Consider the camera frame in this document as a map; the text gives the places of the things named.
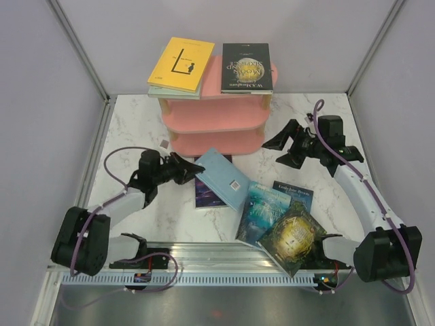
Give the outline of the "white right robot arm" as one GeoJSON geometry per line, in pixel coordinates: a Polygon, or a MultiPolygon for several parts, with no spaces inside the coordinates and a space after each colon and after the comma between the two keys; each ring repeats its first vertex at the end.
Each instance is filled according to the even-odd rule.
{"type": "Polygon", "coordinates": [[[299,169],[306,158],[319,160],[346,193],[364,231],[361,242],[339,235],[322,236],[321,244],[310,251],[311,261],[320,268],[334,260],[342,262],[355,268],[366,283],[407,277],[413,286],[421,232],[405,225],[388,207],[368,176],[358,148],[346,145],[342,118],[320,116],[314,120],[313,131],[291,119],[263,147],[281,151],[289,139],[291,147],[276,161],[299,169]]]}

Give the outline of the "green gold fantasy book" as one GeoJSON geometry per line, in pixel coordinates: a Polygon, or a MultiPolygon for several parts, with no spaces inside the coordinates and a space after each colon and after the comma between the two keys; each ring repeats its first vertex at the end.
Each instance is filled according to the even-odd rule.
{"type": "Polygon", "coordinates": [[[257,245],[286,274],[293,277],[326,230],[301,202],[285,214],[256,241],[257,245]]]}

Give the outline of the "dark Emily Bronte book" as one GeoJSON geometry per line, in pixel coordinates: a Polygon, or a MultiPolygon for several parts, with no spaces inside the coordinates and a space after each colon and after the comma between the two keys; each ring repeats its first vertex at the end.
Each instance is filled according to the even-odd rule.
{"type": "Polygon", "coordinates": [[[310,213],[312,202],[313,202],[313,190],[306,189],[303,187],[298,187],[288,183],[283,183],[280,181],[273,182],[273,189],[283,192],[291,196],[290,208],[301,209],[304,207],[305,211],[310,213]]]}

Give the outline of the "aluminium frame rail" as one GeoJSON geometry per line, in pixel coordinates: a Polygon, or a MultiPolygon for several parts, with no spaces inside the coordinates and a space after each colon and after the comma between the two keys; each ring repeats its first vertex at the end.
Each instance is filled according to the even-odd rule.
{"type": "MultiPolygon", "coordinates": [[[[89,276],[98,274],[104,267],[115,269],[115,264],[107,263],[108,242],[102,240],[84,240],[75,254],[75,241],[57,242],[51,252],[53,264],[72,268],[73,272],[89,276]]],[[[163,249],[177,260],[179,265],[191,268],[214,266],[231,268],[234,266],[273,266],[276,264],[262,250],[241,243],[184,243],[184,242],[151,242],[147,244],[150,252],[163,249]]],[[[153,269],[166,269],[165,258],[153,258],[153,269]]],[[[146,262],[140,269],[146,269],[146,262]]]]}

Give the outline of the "dark Moon and Sixpence book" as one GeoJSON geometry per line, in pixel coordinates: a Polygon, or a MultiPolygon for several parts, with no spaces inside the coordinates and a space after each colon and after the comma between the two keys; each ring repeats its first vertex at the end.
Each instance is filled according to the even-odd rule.
{"type": "Polygon", "coordinates": [[[224,43],[223,94],[272,94],[271,58],[267,43],[224,43]]]}

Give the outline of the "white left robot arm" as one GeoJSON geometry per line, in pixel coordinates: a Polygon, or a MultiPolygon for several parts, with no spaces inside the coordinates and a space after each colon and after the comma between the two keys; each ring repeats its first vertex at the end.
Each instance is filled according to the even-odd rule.
{"type": "Polygon", "coordinates": [[[183,185],[205,171],[175,152],[162,156],[155,149],[141,150],[138,168],[128,182],[108,173],[122,185],[118,194],[94,207],[73,206],[65,213],[50,259],[68,268],[72,277],[100,272],[113,244],[109,233],[114,222],[147,207],[157,196],[159,185],[169,181],[183,185]]]}

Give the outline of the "light blue book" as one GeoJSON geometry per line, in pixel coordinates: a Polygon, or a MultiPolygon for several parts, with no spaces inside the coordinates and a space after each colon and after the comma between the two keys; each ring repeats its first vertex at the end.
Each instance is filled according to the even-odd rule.
{"type": "Polygon", "coordinates": [[[232,163],[232,156],[222,155],[215,148],[211,148],[201,157],[196,157],[194,163],[205,168],[196,177],[224,201],[226,206],[236,212],[241,211],[251,180],[232,163]]]}

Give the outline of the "pink three-tier shelf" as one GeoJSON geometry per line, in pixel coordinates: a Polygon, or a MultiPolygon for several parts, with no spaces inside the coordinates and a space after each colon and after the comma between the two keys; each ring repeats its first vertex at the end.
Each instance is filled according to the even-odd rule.
{"type": "Polygon", "coordinates": [[[222,94],[221,77],[222,57],[212,56],[199,99],[158,100],[171,147],[181,156],[201,156],[212,147],[226,155],[245,155],[261,147],[271,95],[222,94]]]}

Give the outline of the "pale green Great Gatsby book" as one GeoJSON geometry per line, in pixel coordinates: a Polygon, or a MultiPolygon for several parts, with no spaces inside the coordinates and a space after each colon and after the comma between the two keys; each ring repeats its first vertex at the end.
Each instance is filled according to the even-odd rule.
{"type": "Polygon", "coordinates": [[[199,100],[201,97],[202,84],[203,81],[200,80],[195,92],[186,92],[183,90],[175,90],[159,86],[150,86],[147,95],[150,98],[163,98],[170,100],[199,100]]]}

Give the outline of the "purple Robinson Crusoe book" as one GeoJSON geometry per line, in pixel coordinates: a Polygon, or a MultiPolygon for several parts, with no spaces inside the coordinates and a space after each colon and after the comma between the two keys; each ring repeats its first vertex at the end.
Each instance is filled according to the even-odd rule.
{"type": "Polygon", "coordinates": [[[211,191],[200,179],[194,179],[195,208],[220,208],[226,204],[213,191],[211,191]]]}

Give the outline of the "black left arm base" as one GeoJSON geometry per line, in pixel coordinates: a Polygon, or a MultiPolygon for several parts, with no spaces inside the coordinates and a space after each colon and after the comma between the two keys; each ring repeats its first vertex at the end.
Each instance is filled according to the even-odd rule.
{"type": "Polygon", "coordinates": [[[107,263],[109,265],[115,264],[115,269],[129,269],[133,267],[140,269],[143,263],[146,262],[146,274],[151,274],[154,257],[165,258],[167,261],[173,262],[175,271],[169,281],[163,286],[153,289],[148,289],[146,285],[125,286],[125,291],[130,291],[131,293],[158,293],[170,289],[179,274],[179,264],[169,251],[156,249],[150,252],[147,240],[136,234],[122,233],[120,236],[109,239],[107,263]]]}

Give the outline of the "yellow Little Prince book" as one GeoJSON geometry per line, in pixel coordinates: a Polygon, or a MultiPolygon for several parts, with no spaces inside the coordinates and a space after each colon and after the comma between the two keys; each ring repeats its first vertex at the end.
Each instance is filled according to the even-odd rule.
{"type": "Polygon", "coordinates": [[[149,76],[148,84],[196,92],[214,47],[214,43],[207,41],[172,37],[149,76]]]}

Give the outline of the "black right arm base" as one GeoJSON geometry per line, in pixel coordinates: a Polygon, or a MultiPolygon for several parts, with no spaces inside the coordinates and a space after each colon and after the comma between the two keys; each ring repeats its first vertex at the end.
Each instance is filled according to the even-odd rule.
{"type": "Polygon", "coordinates": [[[303,291],[322,295],[334,295],[355,272],[350,254],[355,251],[355,242],[339,234],[316,237],[309,254],[302,263],[305,270],[324,270],[314,276],[315,286],[299,287],[303,291]]]}

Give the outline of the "blue 20000 Leagues book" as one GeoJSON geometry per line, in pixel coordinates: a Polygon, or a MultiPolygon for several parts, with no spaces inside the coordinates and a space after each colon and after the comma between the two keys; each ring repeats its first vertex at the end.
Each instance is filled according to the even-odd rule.
{"type": "Polygon", "coordinates": [[[290,195],[252,181],[235,240],[258,247],[257,241],[288,211],[291,201],[290,195]]]}

